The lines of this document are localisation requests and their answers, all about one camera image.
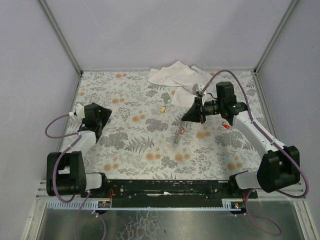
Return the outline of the white disc with keyrings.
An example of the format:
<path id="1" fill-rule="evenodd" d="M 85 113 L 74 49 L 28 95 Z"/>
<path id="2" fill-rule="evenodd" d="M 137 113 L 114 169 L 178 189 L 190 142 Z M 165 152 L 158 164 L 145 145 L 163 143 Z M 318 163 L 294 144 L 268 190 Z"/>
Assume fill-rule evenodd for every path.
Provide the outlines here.
<path id="1" fill-rule="evenodd" d="M 175 134 L 174 134 L 174 143 L 175 144 L 178 144 L 180 142 L 180 139 L 182 137 L 182 135 L 180 135 L 180 131 L 182 128 L 184 128 L 184 131 L 186 130 L 186 125 L 187 125 L 187 122 L 186 121 L 182 121 L 179 123 L 178 125 L 178 129 L 176 130 Z"/>

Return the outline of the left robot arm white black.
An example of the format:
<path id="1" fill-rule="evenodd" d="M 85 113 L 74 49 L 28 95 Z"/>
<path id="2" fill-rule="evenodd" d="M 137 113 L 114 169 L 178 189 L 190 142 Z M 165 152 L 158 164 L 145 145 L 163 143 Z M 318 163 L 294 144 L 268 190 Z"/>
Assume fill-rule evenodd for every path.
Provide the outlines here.
<path id="1" fill-rule="evenodd" d="M 66 202 L 62 196 L 75 196 L 85 191 L 99 189 L 103 185 L 102 173 L 86 173 L 84 157 L 98 143 L 112 110 L 96 103 L 88 105 L 77 104 L 73 112 L 69 112 L 51 121 L 45 128 L 45 135 L 50 139 L 64 139 L 75 136 L 73 143 L 63 151 L 51 152 L 46 164 L 46 192 Z M 81 119 L 77 132 L 61 136 L 49 135 L 49 127 L 56 121 L 66 117 Z"/>

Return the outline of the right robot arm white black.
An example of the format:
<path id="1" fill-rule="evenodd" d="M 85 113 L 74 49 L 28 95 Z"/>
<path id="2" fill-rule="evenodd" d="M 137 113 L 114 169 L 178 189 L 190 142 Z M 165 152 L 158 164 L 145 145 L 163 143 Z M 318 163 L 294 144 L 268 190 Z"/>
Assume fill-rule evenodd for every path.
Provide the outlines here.
<path id="1" fill-rule="evenodd" d="M 206 118 L 220 115 L 240 131 L 261 157 L 257 171 L 245 171 L 233 175 L 239 189 L 262 189 L 266 193 L 297 184 L 300 181 L 300 152 L 295 146 L 286 146 L 273 137 L 249 114 L 248 106 L 238 102 L 234 86 L 229 81 L 216 84 L 217 96 L 206 101 L 204 86 L 195 84 L 186 89 L 195 97 L 191 108 L 183 115 L 183 122 L 204 124 Z"/>

